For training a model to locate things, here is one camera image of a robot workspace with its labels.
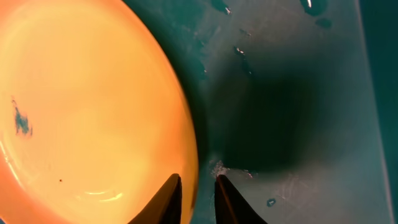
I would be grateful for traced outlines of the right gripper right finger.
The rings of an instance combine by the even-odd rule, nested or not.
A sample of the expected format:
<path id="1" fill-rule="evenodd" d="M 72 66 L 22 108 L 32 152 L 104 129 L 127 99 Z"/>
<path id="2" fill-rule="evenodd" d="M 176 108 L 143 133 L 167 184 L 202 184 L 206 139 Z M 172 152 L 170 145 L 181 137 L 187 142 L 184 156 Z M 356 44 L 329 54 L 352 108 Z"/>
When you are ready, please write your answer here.
<path id="1" fill-rule="evenodd" d="M 215 214 L 217 224 L 267 224 L 225 175 L 216 178 Z"/>

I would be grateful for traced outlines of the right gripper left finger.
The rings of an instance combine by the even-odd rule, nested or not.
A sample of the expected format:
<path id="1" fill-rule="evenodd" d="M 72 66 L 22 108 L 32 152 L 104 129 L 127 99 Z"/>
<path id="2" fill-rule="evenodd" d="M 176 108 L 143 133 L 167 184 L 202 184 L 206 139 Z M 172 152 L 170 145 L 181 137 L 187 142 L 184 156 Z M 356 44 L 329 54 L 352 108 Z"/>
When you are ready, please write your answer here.
<path id="1" fill-rule="evenodd" d="M 181 214 L 182 181 L 172 174 L 128 224 L 180 224 Z"/>

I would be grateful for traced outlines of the yellow-green plate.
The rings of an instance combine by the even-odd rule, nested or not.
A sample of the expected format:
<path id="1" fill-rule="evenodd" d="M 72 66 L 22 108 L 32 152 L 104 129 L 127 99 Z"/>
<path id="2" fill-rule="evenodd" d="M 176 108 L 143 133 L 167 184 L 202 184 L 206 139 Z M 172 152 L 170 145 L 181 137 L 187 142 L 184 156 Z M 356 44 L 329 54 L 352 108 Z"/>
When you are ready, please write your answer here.
<path id="1" fill-rule="evenodd" d="M 1 2 L 1 218 L 127 223 L 198 184 L 193 121 L 154 36 L 122 1 Z"/>

